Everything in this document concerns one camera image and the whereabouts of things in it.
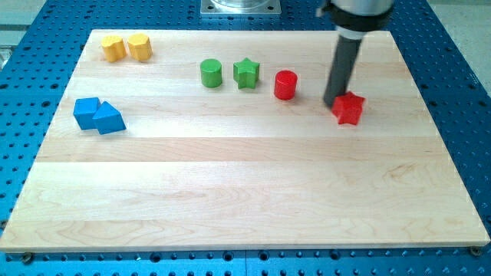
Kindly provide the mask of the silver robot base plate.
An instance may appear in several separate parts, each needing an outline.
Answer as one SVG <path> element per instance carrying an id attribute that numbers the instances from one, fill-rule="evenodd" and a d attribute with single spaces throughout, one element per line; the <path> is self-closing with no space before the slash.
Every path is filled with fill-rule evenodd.
<path id="1" fill-rule="evenodd" d="M 280 15 L 279 0 L 201 0 L 201 15 Z"/>

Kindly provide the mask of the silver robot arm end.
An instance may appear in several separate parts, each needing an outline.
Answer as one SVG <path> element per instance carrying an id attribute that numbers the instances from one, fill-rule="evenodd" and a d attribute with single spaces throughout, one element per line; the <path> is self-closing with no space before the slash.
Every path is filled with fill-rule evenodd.
<path id="1" fill-rule="evenodd" d="M 326 0 L 316 9 L 316 16 L 328 14 L 339 35 L 362 40 L 379 31 L 390 21 L 394 0 Z"/>

